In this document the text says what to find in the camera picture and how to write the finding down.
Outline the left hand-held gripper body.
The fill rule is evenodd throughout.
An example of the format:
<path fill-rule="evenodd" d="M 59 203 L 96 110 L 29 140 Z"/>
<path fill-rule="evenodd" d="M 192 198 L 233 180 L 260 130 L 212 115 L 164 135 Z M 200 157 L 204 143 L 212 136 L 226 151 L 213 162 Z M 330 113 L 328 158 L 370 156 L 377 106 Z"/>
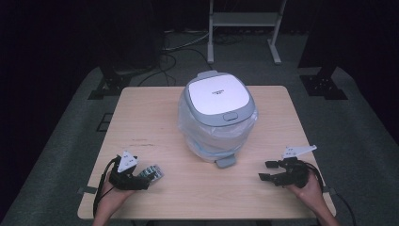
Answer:
<path fill-rule="evenodd" d="M 124 151 L 118 155 L 109 176 L 109 182 L 120 190 L 139 190 L 133 171 L 138 163 L 137 157 Z"/>

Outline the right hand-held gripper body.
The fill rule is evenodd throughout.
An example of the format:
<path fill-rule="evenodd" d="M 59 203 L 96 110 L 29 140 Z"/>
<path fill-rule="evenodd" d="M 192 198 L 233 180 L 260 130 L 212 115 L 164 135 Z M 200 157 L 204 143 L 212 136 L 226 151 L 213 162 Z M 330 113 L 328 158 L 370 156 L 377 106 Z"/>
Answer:
<path fill-rule="evenodd" d="M 277 174 L 275 184 L 277 186 L 295 185 L 299 188 L 304 187 L 308 183 L 309 172 L 314 170 L 314 166 L 310 163 L 299 160 L 298 157 L 304 153 L 310 153 L 316 150 L 315 145 L 311 146 L 287 146 L 279 166 L 286 169 L 285 172 Z"/>

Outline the silver pill blister pack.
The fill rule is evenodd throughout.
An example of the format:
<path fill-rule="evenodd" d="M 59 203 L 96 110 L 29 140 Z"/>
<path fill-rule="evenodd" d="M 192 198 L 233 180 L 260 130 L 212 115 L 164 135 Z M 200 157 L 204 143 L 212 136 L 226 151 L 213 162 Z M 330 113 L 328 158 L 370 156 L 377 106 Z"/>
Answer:
<path fill-rule="evenodd" d="M 164 176 L 164 173 L 158 165 L 152 165 L 142 170 L 138 176 L 148 178 L 154 182 L 161 179 Z"/>

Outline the white and grey pedal trash can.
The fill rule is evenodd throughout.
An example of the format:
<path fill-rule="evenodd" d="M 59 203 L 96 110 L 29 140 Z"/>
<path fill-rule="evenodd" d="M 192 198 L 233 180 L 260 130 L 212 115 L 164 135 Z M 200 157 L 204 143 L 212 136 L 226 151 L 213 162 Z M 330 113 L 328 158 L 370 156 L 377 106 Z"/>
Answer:
<path fill-rule="evenodd" d="M 209 126 L 233 125 L 247 119 L 257 109 L 248 88 L 229 73 L 199 73 L 182 94 L 195 119 Z M 224 169 L 234 165 L 236 157 L 232 155 L 211 163 Z"/>

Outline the person's right hand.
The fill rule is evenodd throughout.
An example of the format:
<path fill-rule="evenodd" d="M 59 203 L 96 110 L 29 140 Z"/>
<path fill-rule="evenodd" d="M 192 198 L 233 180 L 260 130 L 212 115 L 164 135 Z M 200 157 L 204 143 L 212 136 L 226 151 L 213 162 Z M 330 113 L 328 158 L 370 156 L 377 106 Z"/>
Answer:
<path fill-rule="evenodd" d="M 313 172 L 309 172 L 307 184 L 299 188 L 294 185 L 286 186 L 286 189 L 291 191 L 295 196 L 302 201 L 312 211 L 321 210 L 327 204 L 324 200 L 321 187 Z"/>

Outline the person's left hand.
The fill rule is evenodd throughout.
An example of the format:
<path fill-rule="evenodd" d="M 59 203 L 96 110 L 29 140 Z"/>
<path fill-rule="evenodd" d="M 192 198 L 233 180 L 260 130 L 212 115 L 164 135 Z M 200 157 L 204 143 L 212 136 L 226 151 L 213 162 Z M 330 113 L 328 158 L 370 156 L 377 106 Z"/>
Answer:
<path fill-rule="evenodd" d="M 134 193 L 133 190 L 120 190 L 114 188 L 109 182 L 109 176 L 106 176 L 101 199 L 97 208 L 97 214 L 101 216 L 112 216 Z"/>

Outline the dark floor hatch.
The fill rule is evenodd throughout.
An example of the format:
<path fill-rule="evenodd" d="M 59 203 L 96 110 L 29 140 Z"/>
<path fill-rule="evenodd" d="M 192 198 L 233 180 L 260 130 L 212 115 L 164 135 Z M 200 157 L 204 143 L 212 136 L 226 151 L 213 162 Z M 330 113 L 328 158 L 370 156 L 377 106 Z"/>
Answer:
<path fill-rule="evenodd" d="M 102 119 L 100 120 L 99 124 L 97 125 L 96 131 L 97 132 L 106 132 L 112 121 L 113 114 L 112 113 L 104 113 Z"/>

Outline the clear plastic bin liner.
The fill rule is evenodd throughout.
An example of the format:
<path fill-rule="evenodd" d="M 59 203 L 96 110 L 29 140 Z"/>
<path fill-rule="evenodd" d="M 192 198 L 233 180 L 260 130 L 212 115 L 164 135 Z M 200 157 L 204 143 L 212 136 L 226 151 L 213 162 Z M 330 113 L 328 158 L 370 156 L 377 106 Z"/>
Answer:
<path fill-rule="evenodd" d="M 227 126 L 209 126 L 195 119 L 182 94 L 178 105 L 178 128 L 183 133 L 188 148 L 208 162 L 235 155 L 247 141 L 258 118 L 258 111 L 245 120 Z"/>

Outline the black stand base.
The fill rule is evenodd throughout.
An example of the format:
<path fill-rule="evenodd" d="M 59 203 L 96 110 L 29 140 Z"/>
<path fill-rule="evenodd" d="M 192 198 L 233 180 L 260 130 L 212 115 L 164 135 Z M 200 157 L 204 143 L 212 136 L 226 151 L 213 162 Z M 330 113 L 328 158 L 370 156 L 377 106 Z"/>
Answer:
<path fill-rule="evenodd" d="M 98 87 L 93 90 L 89 100 L 102 100 L 105 96 L 120 96 L 122 90 L 129 86 L 133 77 L 132 73 L 126 71 L 117 72 L 113 67 L 100 67 L 103 77 Z"/>
<path fill-rule="evenodd" d="M 299 78 L 309 96 L 324 97 L 326 100 L 346 100 L 345 93 L 332 79 L 337 66 L 325 65 L 317 74 L 300 75 Z"/>

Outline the white metal stand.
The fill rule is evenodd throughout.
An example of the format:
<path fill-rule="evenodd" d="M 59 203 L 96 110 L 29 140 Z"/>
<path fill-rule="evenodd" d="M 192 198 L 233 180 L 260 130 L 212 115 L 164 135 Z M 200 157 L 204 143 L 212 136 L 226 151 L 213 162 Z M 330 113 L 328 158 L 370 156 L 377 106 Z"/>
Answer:
<path fill-rule="evenodd" d="M 273 61 L 281 63 L 276 41 L 279 34 L 285 6 L 288 0 L 281 0 L 276 12 L 214 12 L 214 1 L 209 3 L 207 62 L 214 63 L 214 31 L 217 27 L 273 27 L 272 38 L 267 40 Z"/>

